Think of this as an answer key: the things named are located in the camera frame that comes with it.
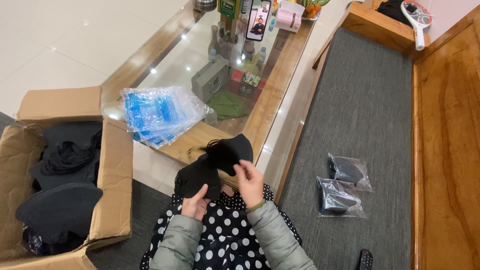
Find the box flap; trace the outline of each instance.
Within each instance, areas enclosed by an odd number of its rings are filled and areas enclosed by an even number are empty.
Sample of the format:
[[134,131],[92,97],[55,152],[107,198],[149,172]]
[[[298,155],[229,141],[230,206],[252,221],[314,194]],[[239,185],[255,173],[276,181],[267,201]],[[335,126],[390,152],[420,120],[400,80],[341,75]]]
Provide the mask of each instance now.
[[30,90],[22,99],[17,120],[23,124],[58,118],[69,118],[69,121],[96,120],[101,115],[101,95],[100,86]]
[[97,186],[103,196],[95,206],[89,239],[132,233],[133,135],[123,122],[106,117]]
[[0,139],[0,261],[25,255],[20,242],[23,224],[17,207],[31,195],[29,169],[38,162],[43,140],[28,128],[8,126]]
[[19,259],[0,264],[0,270],[96,270],[86,256],[87,248],[55,256]]

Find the white tile floor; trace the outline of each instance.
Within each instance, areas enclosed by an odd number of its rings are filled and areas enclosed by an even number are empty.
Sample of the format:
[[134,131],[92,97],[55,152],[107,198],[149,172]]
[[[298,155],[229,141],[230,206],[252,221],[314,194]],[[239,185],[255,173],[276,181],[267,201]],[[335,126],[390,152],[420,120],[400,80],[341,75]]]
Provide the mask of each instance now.
[[[0,111],[14,117],[27,90],[101,84],[189,1],[0,0]],[[273,191],[310,89],[313,59],[348,2],[334,0],[322,10],[259,157],[257,168]],[[133,167],[134,179],[171,195],[183,165],[134,143]]]

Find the metal container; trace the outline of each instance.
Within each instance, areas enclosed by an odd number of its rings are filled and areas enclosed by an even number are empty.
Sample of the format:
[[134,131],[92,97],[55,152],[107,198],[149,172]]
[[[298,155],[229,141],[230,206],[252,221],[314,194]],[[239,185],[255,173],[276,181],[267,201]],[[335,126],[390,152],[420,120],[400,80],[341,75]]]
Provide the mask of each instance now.
[[201,12],[214,11],[217,0],[192,0],[193,8]]

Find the woman's left hand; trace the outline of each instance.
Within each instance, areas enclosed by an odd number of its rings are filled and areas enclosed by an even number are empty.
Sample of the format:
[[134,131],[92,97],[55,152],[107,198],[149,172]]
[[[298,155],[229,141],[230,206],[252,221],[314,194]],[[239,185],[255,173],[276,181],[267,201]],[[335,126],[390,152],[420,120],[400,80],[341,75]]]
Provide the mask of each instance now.
[[204,184],[195,196],[191,198],[183,198],[181,207],[181,214],[183,216],[191,217],[198,221],[202,221],[207,210],[207,204],[210,199],[204,199],[207,193],[208,185]]

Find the hand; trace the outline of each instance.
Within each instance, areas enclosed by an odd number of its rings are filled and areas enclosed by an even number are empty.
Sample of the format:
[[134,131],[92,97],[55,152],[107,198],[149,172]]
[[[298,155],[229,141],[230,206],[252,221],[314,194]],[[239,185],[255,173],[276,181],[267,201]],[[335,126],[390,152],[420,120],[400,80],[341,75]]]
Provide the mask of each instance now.
[[183,204],[181,206],[181,214],[183,216],[191,217],[198,221],[202,221],[207,210],[207,204],[210,199],[204,199],[207,194],[208,185],[204,184],[195,196],[191,198],[183,198]]
[[233,165],[239,180],[240,195],[247,207],[251,208],[264,199],[264,175],[246,160],[240,160],[240,165]]

